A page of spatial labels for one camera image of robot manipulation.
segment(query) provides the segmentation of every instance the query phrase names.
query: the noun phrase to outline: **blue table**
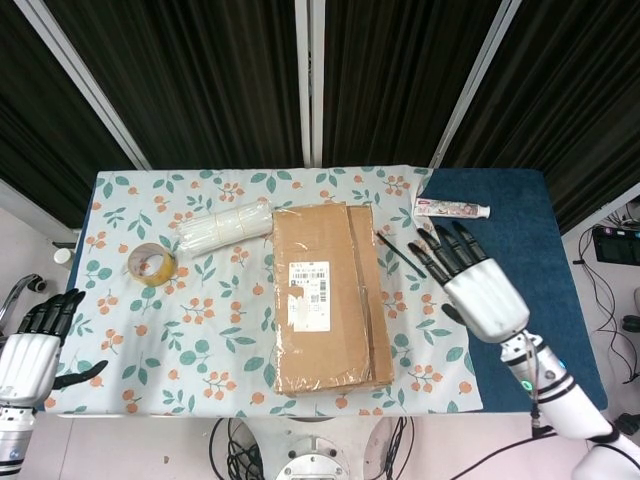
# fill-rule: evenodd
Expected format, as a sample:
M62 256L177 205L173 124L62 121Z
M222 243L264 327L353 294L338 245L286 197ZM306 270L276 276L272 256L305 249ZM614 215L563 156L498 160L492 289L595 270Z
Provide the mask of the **blue table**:
M491 207L489 219L464 220L531 310L541 335L597 408L607 407L562 240L542 174L516 169L438 169L423 198ZM433 218L447 227L451 221ZM469 348L485 412L529 411L531 402L500 362L500 347L472 334Z

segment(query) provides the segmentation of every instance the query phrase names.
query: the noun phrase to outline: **cardboard box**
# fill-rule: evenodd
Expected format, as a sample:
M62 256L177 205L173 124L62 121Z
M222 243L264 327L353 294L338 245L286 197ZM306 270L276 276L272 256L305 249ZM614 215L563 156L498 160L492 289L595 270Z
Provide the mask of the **cardboard box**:
M368 304L347 207L290 208L273 217L274 390L296 394L372 381Z
M380 270L376 253L376 238L373 231L371 207L349 207L351 234L355 242L356 258L361 279L364 282L369 307L369 350L371 380L359 387L381 387L391 385L394 379L393 359L384 318L384 300L380 288Z
M371 208L332 204L276 212L274 253L275 391L346 392L391 384L393 361ZM300 318L300 309L316 307L311 300L322 299L318 285L299 277L321 279L325 273L329 305L324 313L329 318L320 308L312 318ZM292 286L296 283L303 286Z

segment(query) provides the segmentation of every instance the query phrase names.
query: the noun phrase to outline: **packing tape roll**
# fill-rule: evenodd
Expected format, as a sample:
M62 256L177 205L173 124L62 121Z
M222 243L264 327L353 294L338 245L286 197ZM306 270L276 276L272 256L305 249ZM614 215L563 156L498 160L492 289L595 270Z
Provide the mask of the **packing tape roll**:
M154 272L147 272L148 260L155 256L161 256L162 263ZM149 287L157 287L173 276L173 272L176 269L176 261L173 255L157 243L143 243L129 255L127 268L131 276L136 280Z

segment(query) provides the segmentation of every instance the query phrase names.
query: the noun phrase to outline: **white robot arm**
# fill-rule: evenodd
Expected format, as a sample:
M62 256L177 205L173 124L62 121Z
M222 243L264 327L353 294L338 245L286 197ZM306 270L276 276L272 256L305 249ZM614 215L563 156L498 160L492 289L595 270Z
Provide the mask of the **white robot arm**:
M0 477L18 478L35 424L36 408L52 389L89 380L107 365L56 378L60 349L84 292L73 289L35 306L0 357Z
M640 479L640 448L600 414L543 339L525 329L529 309L520 294L469 231L458 222L453 225L467 248L443 227L436 231L447 249L418 230L444 270L418 245L409 248L449 294L457 320L480 340L500 343L500 359L532 399L532 434L555 429L558 435L599 447L578 464L574 480ZM457 312L445 310L454 319ZM540 427L539 412L550 427Z

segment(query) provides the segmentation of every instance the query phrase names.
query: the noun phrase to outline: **barcode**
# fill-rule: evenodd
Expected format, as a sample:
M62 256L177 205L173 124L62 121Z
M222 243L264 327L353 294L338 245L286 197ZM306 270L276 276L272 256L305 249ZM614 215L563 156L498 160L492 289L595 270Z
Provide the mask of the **barcode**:
M310 279L324 278L324 272L294 273L293 278L299 278L302 280L305 280L307 278L310 278Z

